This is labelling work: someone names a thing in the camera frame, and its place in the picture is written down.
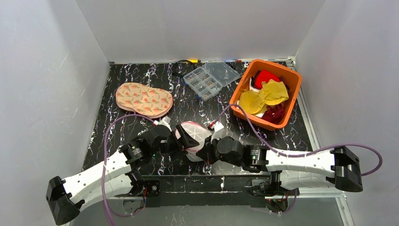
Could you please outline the floral mesh laundry bag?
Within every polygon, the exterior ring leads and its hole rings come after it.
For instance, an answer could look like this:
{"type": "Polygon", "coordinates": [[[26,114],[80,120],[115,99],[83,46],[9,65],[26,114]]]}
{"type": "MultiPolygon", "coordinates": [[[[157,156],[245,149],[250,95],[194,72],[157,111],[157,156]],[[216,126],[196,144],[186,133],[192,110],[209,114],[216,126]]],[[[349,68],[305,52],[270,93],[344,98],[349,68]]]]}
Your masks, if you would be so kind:
{"type": "Polygon", "coordinates": [[[172,94],[164,89],[127,82],[117,88],[116,103],[125,111],[156,119],[166,115],[174,101],[172,94]]]}

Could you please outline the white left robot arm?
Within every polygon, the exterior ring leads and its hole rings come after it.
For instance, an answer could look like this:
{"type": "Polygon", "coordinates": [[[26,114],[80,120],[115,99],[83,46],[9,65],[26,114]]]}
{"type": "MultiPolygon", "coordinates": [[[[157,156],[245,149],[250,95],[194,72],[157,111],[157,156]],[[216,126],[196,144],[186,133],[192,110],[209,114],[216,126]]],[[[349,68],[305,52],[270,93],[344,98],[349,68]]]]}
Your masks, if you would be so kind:
{"type": "Polygon", "coordinates": [[[46,200],[55,224],[69,223],[86,207],[104,198],[122,194],[144,199],[159,196],[160,182],[144,181],[137,169],[148,164],[157,152],[182,156],[188,149],[204,145],[198,131],[185,130],[180,124],[176,129],[157,125],[105,157],[103,162],[74,176],[50,179],[46,200]]]}

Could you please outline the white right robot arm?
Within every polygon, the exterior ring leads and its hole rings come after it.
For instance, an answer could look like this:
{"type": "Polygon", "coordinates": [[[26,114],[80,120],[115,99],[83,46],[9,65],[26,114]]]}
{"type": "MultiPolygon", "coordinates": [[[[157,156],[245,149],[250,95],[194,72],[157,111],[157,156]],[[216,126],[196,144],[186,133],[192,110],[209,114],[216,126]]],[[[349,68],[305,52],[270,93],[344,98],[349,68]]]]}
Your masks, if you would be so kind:
{"type": "Polygon", "coordinates": [[[243,145],[231,137],[207,141],[196,156],[209,164],[223,161],[251,173],[269,172],[268,189],[295,190],[300,187],[334,186],[358,193],[363,191],[359,158],[339,146],[315,154],[276,150],[260,145],[243,145]]]}

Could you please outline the yellow bra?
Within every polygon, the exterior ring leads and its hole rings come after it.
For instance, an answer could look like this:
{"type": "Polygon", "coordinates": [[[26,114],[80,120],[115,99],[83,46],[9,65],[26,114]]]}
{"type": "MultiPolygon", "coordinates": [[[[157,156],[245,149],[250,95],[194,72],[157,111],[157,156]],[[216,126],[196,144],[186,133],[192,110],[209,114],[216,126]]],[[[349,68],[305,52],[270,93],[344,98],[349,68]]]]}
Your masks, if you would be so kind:
{"type": "Polygon", "coordinates": [[[270,81],[264,83],[259,91],[258,98],[252,103],[251,108],[243,109],[247,114],[257,115],[264,113],[267,106],[278,105],[289,99],[288,91],[283,82],[270,81]]]}

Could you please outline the white round mesh laundry bag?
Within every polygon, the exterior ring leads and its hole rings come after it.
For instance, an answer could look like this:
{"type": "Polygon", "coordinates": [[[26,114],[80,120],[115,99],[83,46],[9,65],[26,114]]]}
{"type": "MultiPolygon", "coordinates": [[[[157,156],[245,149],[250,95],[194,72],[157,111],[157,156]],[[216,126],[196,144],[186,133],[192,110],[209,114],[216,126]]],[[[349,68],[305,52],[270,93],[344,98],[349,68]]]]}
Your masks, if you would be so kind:
{"type": "Polygon", "coordinates": [[[199,143],[198,146],[187,149],[186,157],[192,162],[203,161],[196,155],[196,153],[204,147],[205,139],[211,136],[211,132],[192,121],[185,121],[181,123],[181,126],[193,139],[199,143]]]}

